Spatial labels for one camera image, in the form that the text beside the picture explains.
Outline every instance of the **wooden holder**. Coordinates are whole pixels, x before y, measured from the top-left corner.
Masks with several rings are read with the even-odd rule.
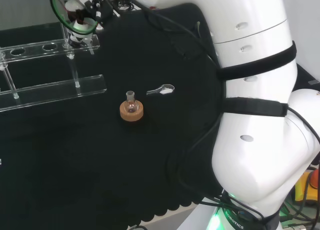
[[[120,116],[123,120],[127,122],[136,122],[144,116],[144,106],[140,101],[137,101],[139,104],[139,110],[133,113],[125,110],[125,102],[126,101],[120,105]]]

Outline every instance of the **clear acrylic stand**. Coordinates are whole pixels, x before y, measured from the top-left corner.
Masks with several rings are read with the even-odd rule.
[[[10,88],[8,91],[0,92],[0,112],[106,92],[103,75],[79,78],[75,64],[76,52],[89,51],[94,55],[94,50],[100,47],[98,37],[92,35],[84,38],[83,46],[73,48],[69,45],[67,29],[63,25],[61,28],[63,39],[0,48],[0,71],[3,72]],[[73,79],[16,88],[8,63],[61,54],[68,57]]]

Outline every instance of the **yellow object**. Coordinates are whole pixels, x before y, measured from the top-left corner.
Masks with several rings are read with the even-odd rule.
[[[295,184],[295,201],[296,202],[301,202],[304,199],[305,188],[306,188],[307,178],[309,174],[310,172],[305,172]],[[306,200],[309,200],[309,201],[318,200],[318,190],[313,188],[310,184],[308,187]]]

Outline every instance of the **black cloth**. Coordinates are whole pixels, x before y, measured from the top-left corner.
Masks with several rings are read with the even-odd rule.
[[[197,7],[164,14],[188,28],[200,21],[212,48]],[[60,39],[60,33],[59,24],[12,29],[0,32],[0,44]],[[104,75],[105,94],[0,113],[0,229],[125,230],[202,199],[166,176],[220,113],[223,86],[211,62],[190,37],[152,28],[141,12],[111,23],[99,39],[94,56],[81,52],[75,60],[79,77]],[[17,88],[72,78],[64,55],[10,63],[9,70]],[[175,92],[146,97],[163,84]],[[0,86],[8,90],[3,76]],[[119,116],[129,90],[144,104],[137,124]],[[211,167],[216,134],[188,156],[183,171],[211,196],[221,192]]]

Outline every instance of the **metal spoon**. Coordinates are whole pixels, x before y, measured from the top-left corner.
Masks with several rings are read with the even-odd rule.
[[[166,94],[172,94],[175,90],[175,87],[171,84],[164,84],[161,87],[155,89],[155,90],[151,90],[151,91],[147,91],[146,95],[152,95],[152,94],[162,94],[162,95],[166,95]]]

